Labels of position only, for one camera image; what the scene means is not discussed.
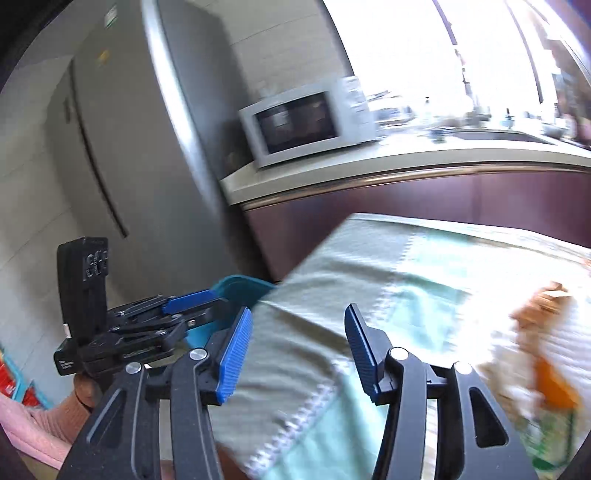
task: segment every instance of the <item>microwave oven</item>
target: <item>microwave oven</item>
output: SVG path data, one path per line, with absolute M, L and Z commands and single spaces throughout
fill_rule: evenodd
M 377 139 L 357 77 L 294 88 L 239 115 L 258 167 Z

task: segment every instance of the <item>countertop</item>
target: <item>countertop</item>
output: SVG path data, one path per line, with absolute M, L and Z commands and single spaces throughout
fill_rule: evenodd
M 513 129 L 532 135 L 526 129 Z M 270 199 L 307 187 L 392 172 L 447 166 L 486 164 L 549 164 L 556 167 L 591 167 L 591 151 L 543 137 L 543 144 L 513 140 L 463 140 L 447 137 L 435 144 L 425 135 L 400 133 L 384 140 L 333 150 L 266 168 L 254 162 L 225 177 L 222 189 L 231 205 Z M 475 167 L 474 173 L 480 170 Z

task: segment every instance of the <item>kitchen counter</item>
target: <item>kitchen counter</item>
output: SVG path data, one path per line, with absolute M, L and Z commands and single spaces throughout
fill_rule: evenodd
M 591 167 L 591 152 L 526 132 L 549 143 L 463 140 L 436 144 L 402 132 L 357 147 L 257 169 L 250 163 L 222 180 L 228 202 L 245 210 L 314 194 L 401 180 L 502 171 L 579 170 Z

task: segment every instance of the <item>kitchen sink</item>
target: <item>kitchen sink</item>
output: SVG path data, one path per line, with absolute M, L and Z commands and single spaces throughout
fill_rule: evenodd
M 495 130 L 456 130 L 450 133 L 454 137 L 463 140 L 513 140 L 518 142 L 534 142 L 551 145 L 552 142 L 542 140 L 522 132 L 495 131 Z

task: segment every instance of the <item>blue gripper pad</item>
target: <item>blue gripper pad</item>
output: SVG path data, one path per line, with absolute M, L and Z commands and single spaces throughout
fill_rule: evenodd
M 368 327 L 355 303 L 345 310 L 345 334 L 363 391 L 376 403 L 382 393 L 379 382 L 384 377 L 384 359 L 392 348 L 388 335 Z
M 169 300 L 168 303 L 162 307 L 162 312 L 166 315 L 172 315 L 192 309 L 193 307 L 201 305 L 202 303 L 207 303 L 208 301 L 212 301 L 217 298 L 219 298 L 219 296 L 213 290 L 196 291 L 194 293 Z
M 219 382 L 216 389 L 216 397 L 219 404 L 223 404 L 234 393 L 238 377 L 242 370 L 248 342 L 252 333 L 252 313 L 244 308 L 242 316 L 232 333 L 228 347 L 219 364 Z

